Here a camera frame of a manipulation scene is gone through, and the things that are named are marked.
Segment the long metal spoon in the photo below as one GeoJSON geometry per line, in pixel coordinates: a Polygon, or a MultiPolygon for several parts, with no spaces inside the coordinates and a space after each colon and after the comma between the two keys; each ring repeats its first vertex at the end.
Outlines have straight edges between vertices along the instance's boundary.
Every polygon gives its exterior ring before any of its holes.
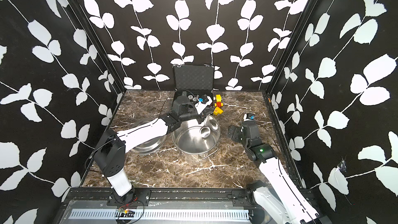
{"type": "Polygon", "coordinates": [[[202,138],[207,138],[211,135],[214,136],[215,139],[218,139],[220,136],[220,126],[215,120],[210,120],[200,129],[200,136],[202,138]]]}

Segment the stainless steel pot lid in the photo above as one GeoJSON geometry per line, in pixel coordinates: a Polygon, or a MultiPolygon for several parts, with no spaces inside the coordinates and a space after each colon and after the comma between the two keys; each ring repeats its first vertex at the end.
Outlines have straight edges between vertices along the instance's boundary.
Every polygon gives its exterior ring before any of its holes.
{"type": "Polygon", "coordinates": [[[137,124],[124,132],[126,152],[131,151],[145,155],[156,151],[163,145],[168,129],[163,120],[143,119],[137,124]]]}

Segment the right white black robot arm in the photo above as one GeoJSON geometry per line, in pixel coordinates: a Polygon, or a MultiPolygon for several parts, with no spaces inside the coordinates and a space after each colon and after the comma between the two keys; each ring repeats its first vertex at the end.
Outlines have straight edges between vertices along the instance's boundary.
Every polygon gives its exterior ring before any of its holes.
{"type": "Polygon", "coordinates": [[[247,186],[249,199],[262,207],[277,224],[330,224],[321,213],[313,193],[299,188],[285,171],[273,148],[262,142],[257,123],[245,119],[228,128],[228,138],[242,144],[248,158],[255,163],[272,188],[255,182],[247,186]]]}

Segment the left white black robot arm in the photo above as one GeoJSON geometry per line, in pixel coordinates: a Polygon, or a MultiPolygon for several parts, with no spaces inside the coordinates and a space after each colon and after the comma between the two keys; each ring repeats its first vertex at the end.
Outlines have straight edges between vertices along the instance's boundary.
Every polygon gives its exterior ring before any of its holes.
{"type": "Polygon", "coordinates": [[[137,196],[125,171],[125,154],[133,148],[156,138],[168,135],[187,121],[202,123],[212,113],[213,97],[206,94],[189,99],[178,96],[169,112],[129,130],[115,132],[108,129],[101,136],[91,157],[113,187],[112,199],[121,206],[136,201],[137,196]]]}

